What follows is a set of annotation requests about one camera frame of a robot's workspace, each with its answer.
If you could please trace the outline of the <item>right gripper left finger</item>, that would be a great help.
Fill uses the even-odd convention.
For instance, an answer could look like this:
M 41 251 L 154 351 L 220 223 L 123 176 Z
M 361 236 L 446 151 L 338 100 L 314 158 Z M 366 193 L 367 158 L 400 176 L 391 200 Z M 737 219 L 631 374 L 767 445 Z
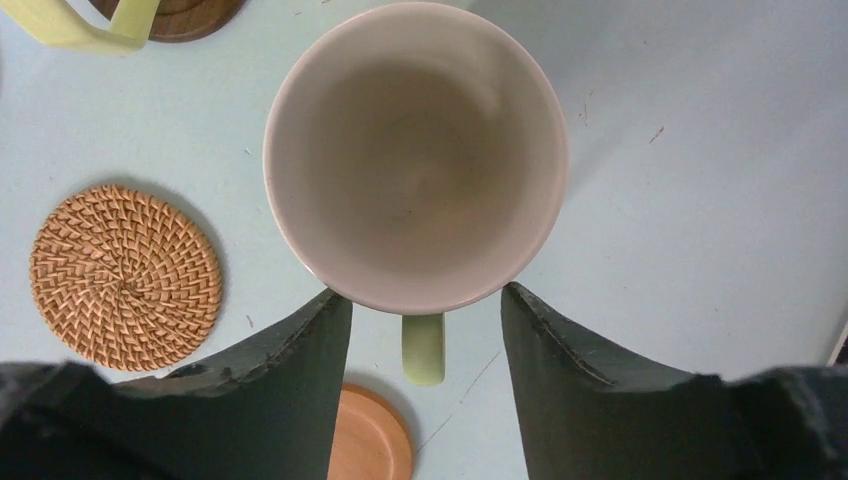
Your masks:
M 5 479 L 323 479 L 352 326 L 325 290 L 287 318 L 158 378 L 86 364 L 1 366 Z

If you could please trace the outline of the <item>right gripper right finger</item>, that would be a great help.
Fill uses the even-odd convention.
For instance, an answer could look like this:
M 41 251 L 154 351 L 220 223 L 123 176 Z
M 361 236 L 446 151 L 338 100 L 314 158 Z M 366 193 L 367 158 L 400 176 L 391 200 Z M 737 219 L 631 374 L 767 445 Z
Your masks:
M 672 368 L 512 282 L 505 351 L 532 479 L 843 479 L 847 369 L 727 381 Z

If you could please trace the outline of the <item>woven rattan coaster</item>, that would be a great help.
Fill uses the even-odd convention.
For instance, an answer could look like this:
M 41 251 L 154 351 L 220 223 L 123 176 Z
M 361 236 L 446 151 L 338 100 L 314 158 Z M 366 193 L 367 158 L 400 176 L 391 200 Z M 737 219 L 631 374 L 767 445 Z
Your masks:
M 50 331 L 99 365 L 129 372 L 178 363 L 208 338 L 223 275 L 183 212 L 122 185 L 88 188 L 45 218 L 29 258 L 32 298 Z

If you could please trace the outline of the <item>green mug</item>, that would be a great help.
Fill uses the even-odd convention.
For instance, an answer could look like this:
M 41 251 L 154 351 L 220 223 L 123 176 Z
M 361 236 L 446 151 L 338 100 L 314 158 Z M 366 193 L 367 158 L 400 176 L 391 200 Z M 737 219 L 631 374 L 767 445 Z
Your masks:
M 565 117 L 532 55 L 464 9 L 413 1 L 332 28 L 272 103 L 263 175 L 301 264 L 402 319 L 407 380 L 445 377 L 445 315 L 512 281 L 565 197 Z

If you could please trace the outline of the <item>yellow-green mug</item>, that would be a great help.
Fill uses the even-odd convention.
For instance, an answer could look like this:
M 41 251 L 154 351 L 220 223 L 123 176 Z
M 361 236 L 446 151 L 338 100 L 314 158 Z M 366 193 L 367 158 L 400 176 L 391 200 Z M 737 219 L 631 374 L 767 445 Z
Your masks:
M 123 55 L 146 44 L 159 4 L 159 0 L 122 0 L 107 29 L 90 24 L 65 0 L 2 0 L 1 10 L 46 46 Z

